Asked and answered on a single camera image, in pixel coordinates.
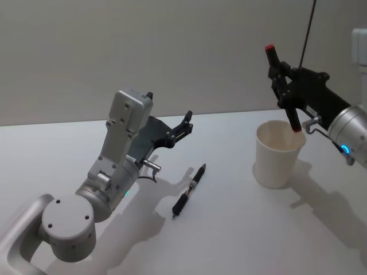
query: pen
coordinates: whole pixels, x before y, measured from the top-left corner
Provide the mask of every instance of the pen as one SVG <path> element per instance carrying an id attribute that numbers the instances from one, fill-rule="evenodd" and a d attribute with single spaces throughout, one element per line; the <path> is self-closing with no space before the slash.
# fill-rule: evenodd
<path id="1" fill-rule="evenodd" d="M 196 186 L 198 185 L 201 177 L 203 176 L 206 169 L 206 164 L 204 163 L 199 170 L 197 171 L 196 175 L 194 176 L 193 180 L 191 181 L 188 189 L 184 192 L 176 204 L 172 207 L 172 219 L 176 219 L 177 216 L 181 213 L 182 209 L 185 207 L 186 203 L 188 202 L 191 194 L 195 190 Z"/>

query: red cap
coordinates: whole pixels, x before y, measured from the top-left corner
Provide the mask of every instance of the red cap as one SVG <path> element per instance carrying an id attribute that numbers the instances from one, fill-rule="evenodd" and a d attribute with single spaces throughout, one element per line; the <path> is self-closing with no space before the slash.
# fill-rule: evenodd
<path id="1" fill-rule="evenodd" d="M 266 47 L 265 47 L 265 50 L 271 50 L 271 49 L 273 49 L 274 48 L 274 45 L 273 44 L 270 44 L 270 45 L 267 45 Z"/>

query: white wall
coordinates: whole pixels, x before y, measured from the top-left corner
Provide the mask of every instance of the white wall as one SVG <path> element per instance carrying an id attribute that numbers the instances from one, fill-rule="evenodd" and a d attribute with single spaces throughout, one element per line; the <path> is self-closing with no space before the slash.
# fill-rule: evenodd
<path id="1" fill-rule="evenodd" d="M 304 66 L 360 102 L 367 1 L 318 0 Z M 276 108 L 264 46 L 297 66 L 312 0 L 0 0 L 0 125 L 99 120 L 118 89 L 154 115 Z"/>

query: paper cup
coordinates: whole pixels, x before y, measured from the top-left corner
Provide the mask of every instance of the paper cup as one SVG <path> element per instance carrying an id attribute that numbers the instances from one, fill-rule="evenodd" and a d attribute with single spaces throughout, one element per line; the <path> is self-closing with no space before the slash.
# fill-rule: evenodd
<path id="1" fill-rule="evenodd" d="M 271 120 L 260 125 L 256 131 L 257 182 L 268 188 L 283 187 L 305 143 L 304 133 L 293 132 L 288 122 Z"/>

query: white table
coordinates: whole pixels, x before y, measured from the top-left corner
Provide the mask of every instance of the white table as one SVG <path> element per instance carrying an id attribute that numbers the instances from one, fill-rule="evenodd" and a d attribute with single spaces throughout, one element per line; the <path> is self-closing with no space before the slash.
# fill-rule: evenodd
<path id="1" fill-rule="evenodd" d="M 174 126 L 181 119 L 163 121 Z M 97 224 L 91 256 L 67 264 L 44 243 L 32 263 L 51 275 L 366 273 L 367 171 L 348 167 L 315 134 L 289 188 L 258 185 L 255 130 L 269 119 L 286 116 L 281 110 L 193 116 L 190 136 L 155 152 L 163 167 L 158 183 L 139 180 L 112 217 Z M 0 226 L 33 195 L 74 193 L 105 134 L 104 121 L 0 128 Z M 172 221 L 173 204 L 204 162 L 202 181 Z"/>

